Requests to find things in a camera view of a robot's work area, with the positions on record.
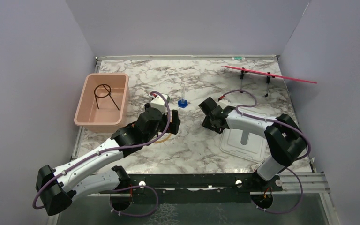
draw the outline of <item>black metal bar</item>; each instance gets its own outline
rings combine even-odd
[[[266,95],[264,97],[268,97],[268,86],[270,84],[271,78],[275,78],[275,77],[274,76],[271,76],[271,77],[267,76],[266,77],[267,89],[266,89]]]
[[[275,185],[279,176],[275,176],[265,185],[253,185],[253,173],[213,173],[213,174],[129,174],[130,185],[139,185],[144,181],[152,188],[237,188],[239,191],[265,191],[272,187],[273,191],[282,191]],[[237,187],[235,182],[242,181],[242,186]]]
[[[158,189],[156,192],[160,204],[251,203],[249,192],[238,192],[233,188],[197,191],[188,189]],[[133,192],[133,204],[154,204],[155,201],[154,193],[148,189],[140,194]]]
[[[245,75],[245,71],[241,71],[241,87],[240,87],[240,90],[242,90],[242,81],[243,81],[243,77]]]
[[[96,100],[97,109],[100,109],[100,107],[98,106],[98,101],[97,101],[97,95],[96,95],[96,94],[94,95],[94,98],[95,98],[95,100]]]

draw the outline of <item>white marble surface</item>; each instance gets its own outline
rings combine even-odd
[[[204,118],[199,109],[207,97],[217,99],[223,93],[240,88],[240,72],[221,65],[245,67],[252,70],[281,74],[275,59],[261,60],[104,60],[100,73],[123,72],[129,75],[129,105],[127,123],[135,121],[150,102],[152,90],[169,94],[170,108],[179,111],[180,131],[163,143],[154,143],[132,155],[109,164],[123,166],[128,173],[250,173],[260,164],[223,153],[219,148],[220,134],[201,126]],[[246,74],[243,89],[257,95],[258,105],[250,109],[254,113],[279,116],[294,111],[280,78],[272,79],[269,96],[266,93],[266,77]],[[190,105],[185,109],[177,106],[180,84],[186,84],[186,99]],[[233,93],[226,96],[232,103],[247,104],[253,100],[247,94]],[[111,134],[95,134],[85,130],[81,137],[79,156],[96,148]],[[297,172],[311,172],[309,159],[299,160],[290,167]]]

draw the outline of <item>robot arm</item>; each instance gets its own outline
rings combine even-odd
[[[163,101],[159,101],[157,104],[153,100],[151,103],[153,106],[164,105]],[[141,144],[149,142],[158,135],[158,132],[164,131],[168,122],[166,111],[163,108],[157,109],[151,107],[151,104],[146,104],[144,107],[145,111],[140,114],[137,121],[119,128],[110,138],[91,152],[54,169],[49,165],[39,169],[36,183],[37,191],[53,177],[60,173],[63,174],[40,194],[42,203],[49,216],[62,212],[77,198],[104,190],[112,190],[120,184],[123,178],[123,171],[121,169],[117,170],[114,167],[113,170],[103,174],[91,174],[109,163],[120,160],[142,149],[143,146]],[[169,128],[166,132],[177,134],[179,125],[178,112],[172,110],[172,122],[169,123]],[[135,147],[107,150],[119,146]],[[69,167],[75,164],[77,166],[74,169],[66,172]]]
[[[199,107],[205,114],[202,126],[207,129],[219,134],[224,129],[240,129],[267,139],[271,156],[255,172],[264,181],[272,179],[275,174],[290,166],[307,146],[302,137],[293,129],[267,121],[267,119],[277,120],[300,130],[287,114],[282,114],[277,118],[265,117],[265,121],[255,120],[239,114],[233,106],[226,106],[223,109],[211,97],[200,103]]]

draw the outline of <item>gray wall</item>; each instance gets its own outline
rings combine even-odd
[[[98,56],[281,54],[309,0],[67,0]]]
[[[341,223],[360,224],[360,1],[312,0],[279,58]]]
[[[0,0],[0,225],[46,223],[37,172],[70,159],[93,63],[64,0]]]

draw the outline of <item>purple cable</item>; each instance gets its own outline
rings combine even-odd
[[[119,192],[119,191],[126,191],[126,190],[133,189],[133,188],[148,188],[152,192],[154,192],[155,199],[156,199],[154,208],[151,211],[143,213],[143,214],[132,214],[132,213],[126,213],[126,212],[115,210],[113,205],[111,204],[111,201],[110,201],[109,204],[111,206],[112,211],[117,212],[120,215],[131,216],[131,217],[144,217],[144,216],[148,216],[148,215],[152,214],[153,212],[155,212],[155,210],[157,210],[158,205],[159,205],[159,198],[158,198],[158,193],[152,187],[145,186],[145,185],[143,185],[143,186],[137,185],[137,186],[131,186],[131,187],[126,187],[126,188],[112,190],[112,191]]]
[[[267,212],[267,213],[272,213],[272,214],[285,214],[285,213],[289,213],[289,212],[292,212],[294,210],[296,210],[298,207],[300,207],[300,203],[301,203],[301,200],[303,199],[303,186],[301,185],[301,181],[300,181],[300,178],[296,175],[295,172],[293,172],[291,169],[289,168],[285,168],[287,170],[289,170],[291,173],[294,174],[294,176],[297,178],[297,181],[299,182],[300,184],[300,199],[299,201],[297,202],[297,204],[295,206],[293,206],[293,208],[289,209],[289,210],[286,210],[286,211],[283,211],[283,212],[278,212],[278,211],[268,211],[268,210],[265,210],[265,209],[262,209],[260,208],[259,206],[256,205],[255,202],[252,201],[252,203],[256,206],[257,209],[261,210],[261,211],[264,211],[264,212]]]
[[[224,96],[226,96],[226,95],[228,95],[228,94],[230,94],[230,93],[233,93],[233,92],[241,92],[241,93],[245,92],[245,93],[249,94],[249,95],[255,100],[255,103],[254,103],[253,105],[244,105],[243,107],[253,108],[253,107],[255,107],[255,106],[257,105],[257,98],[256,98],[256,96],[254,96],[252,93],[250,93],[250,92],[247,91],[247,90],[241,90],[241,89],[239,89],[239,90],[231,90],[231,91],[229,91],[229,92],[227,92],[227,93],[224,93],[224,94],[222,95],[222,97],[224,97]]]
[[[129,145],[129,146],[119,146],[119,147],[114,147],[114,148],[109,148],[109,149],[104,149],[104,150],[101,150],[100,153],[105,153],[105,152],[108,152],[108,151],[112,151],[112,150],[119,150],[119,149],[131,149],[131,148],[139,148],[139,147],[143,147],[143,146],[146,146],[146,145],[150,145],[154,142],[156,142],[157,140],[159,140],[165,133],[166,131],[168,130],[169,128],[169,124],[170,124],[170,108],[169,108],[169,104],[167,102],[167,100],[165,99],[165,97],[157,92],[157,91],[152,91],[150,94],[157,94],[159,95],[164,103],[165,103],[165,106],[167,108],[167,111],[168,111],[168,121],[166,123],[166,127],[164,128],[164,130],[162,131],[162,133],[160,135],[158,135],[158,137],[156,137],[155,139],[149,141],[149,142],[146,142],[146,143],[143,143],[143,144],[137,144],[137,145]],[[84,158],[83,160],[75,163],[74,165],[72,165],[71,167],[69,167],[68,169],[64,170],[65,173],[68,173],[69,171],[73,170],[74,168],[76,168],[77,166],[79,166],[80,164],[88,161],[89,159],[93,158],[97,156],[97,154],[92,154],[86,158]],[[34,200],[32,201],[32,207],[36,210],[39,210],[39,209],[43,209],[45,206],[37,206],[37,200],[38,198],[41,196],[41,193],[46,189],[46,187],[51,184],[53,181],[57,180],[59,177],[63,176],[63,173],[59,173],[57,174],[55,177],[53,177],[52,179],[50,179],[48,182],[46,182],[42,187],[41,189],[38,191],[37,195],[35,196]]]

